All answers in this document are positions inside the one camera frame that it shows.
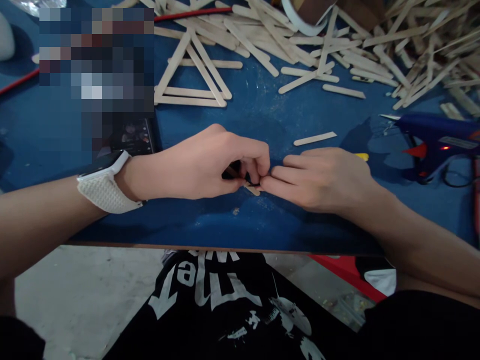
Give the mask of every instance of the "red wire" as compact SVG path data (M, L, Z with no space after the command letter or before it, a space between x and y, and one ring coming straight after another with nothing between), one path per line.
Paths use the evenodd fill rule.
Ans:
M231 7L208 8L208 9L202 9L202 10L196 10L196 11L182 12L178 14L155 16L153 21L157 23L165 20L174 20L174 19L190 18L190 17L200 16L200 15L222 14L222 13L231 13L231 12L232 12ZM40 68L37 68L36 70L30 72L29 74L18 79L17 81L12 82L10 85L5 86L3 89L0 90L0 96L10 91L11 89L17 87L18 85L23 84L24 82L37 76L39 73L40 73Z
M165 20L175 20L175 19L182 19L182 18L190 18L194 16L200 15L209 15L209 14L221 14L221 13L231 13L231 7L220 7L220 8L208 8L196 11L188 11L188 12L181 12L178 14L170 14L170 15L163 15L163 16L155 16L153 21L155 23L165 21Z
M24 82L30 80L31 78L37 76L40 73L40 68L37 68L36 70L33 70L29 74L25 75L24 77L18 79L15 82L12 82L10 85L5 86L2 90L0 90L0 96L8 92L9 90L15 88L16 86L23 84Z

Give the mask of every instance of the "smartwatch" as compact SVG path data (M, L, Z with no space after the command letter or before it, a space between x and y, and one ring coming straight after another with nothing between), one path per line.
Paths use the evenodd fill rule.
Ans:
M141 208L143 202L130 200L115 182L115 175L130 157L125 150L119 150L96 159L76 178L80 194L111 214L123 214Z

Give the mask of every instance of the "blue tabletop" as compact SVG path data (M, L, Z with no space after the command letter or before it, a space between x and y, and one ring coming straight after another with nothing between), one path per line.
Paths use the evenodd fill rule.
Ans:
M69 1L69 6L104 6L112 1ZM39 50L39 25L35 19L8 1L0 12L12 25L16 53L0 62L0 87L35 69L30 57ZM162 27L182 30L168 22ZM160 80L178 40L154 37L155 83ZM397 129L384 135L396 102L385 94L390 86L351 80L337 64L333 75L338 86L363 91L357 99L322 90L322 82L310 81L286 94L278 89L294 78L274 78L254 57L245 59L221 46L206 46L212 59L243 62L241 70L219 69L233 99L226 108L159 105L156 107L163 148L169 148L213 123L238 135L265 141L272 165L288 154L317 147L341 147L353 153L368 153L374 178L414 211L476 244L473 227L472 188L450 188L439 180L420 185L404 180L401 170L413 166L402 153L408 148ZM289 66L271 57L280 70ZM208 90L194 67L180 67L172 86ZM451 101L439 86L411 105L408 111L440 114L439 104ZM62 87L40 87L38 79L0 98L0 188L21 189L74 175L92 161L91 129L82 125L71 95ZM322 142L293 146L293 141L327 132L338 136ZM470 163L458 160L455 168L468 175ZM75 241L117 244L212 247L266 251L381 254L375 240L355 225L329 214L311 214L267 193L255 197L245 189L235 194L197 201L159 199L122 215L110 215L75 236Z

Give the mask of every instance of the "white watch strap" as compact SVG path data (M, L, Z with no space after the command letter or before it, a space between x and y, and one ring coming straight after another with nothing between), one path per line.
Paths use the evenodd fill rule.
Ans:
M142 207L142 202L130 200L108 173L78 182L78 191L98 208L111 214L123 214Z

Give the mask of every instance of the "blue hot glue gun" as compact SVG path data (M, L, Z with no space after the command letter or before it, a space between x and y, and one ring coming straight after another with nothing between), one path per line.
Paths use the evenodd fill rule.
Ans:
M420 159L415 167L403 171L403 176L408 180L428 183L452 157L480 155L479 123L425 113L380 116L396 121L395 125L400 131L411 139L416 137L423 141L422 144L403 151Z

